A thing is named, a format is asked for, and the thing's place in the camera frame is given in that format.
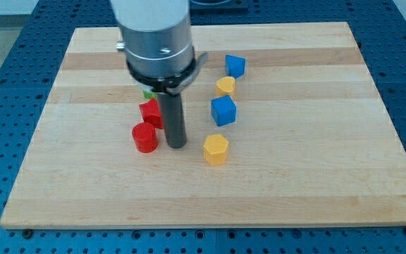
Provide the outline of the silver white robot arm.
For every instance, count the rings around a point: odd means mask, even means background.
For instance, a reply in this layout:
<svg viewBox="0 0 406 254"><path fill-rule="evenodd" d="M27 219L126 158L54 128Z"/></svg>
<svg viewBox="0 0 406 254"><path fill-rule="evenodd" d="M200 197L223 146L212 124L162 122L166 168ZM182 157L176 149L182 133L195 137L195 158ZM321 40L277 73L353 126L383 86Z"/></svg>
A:
<svg viewBox="0 0 406 254"><path fill-rule="evenodd" d="M195 56L188 0L111 0L128 70L148 92L177 95L208 61Z"/></svg>

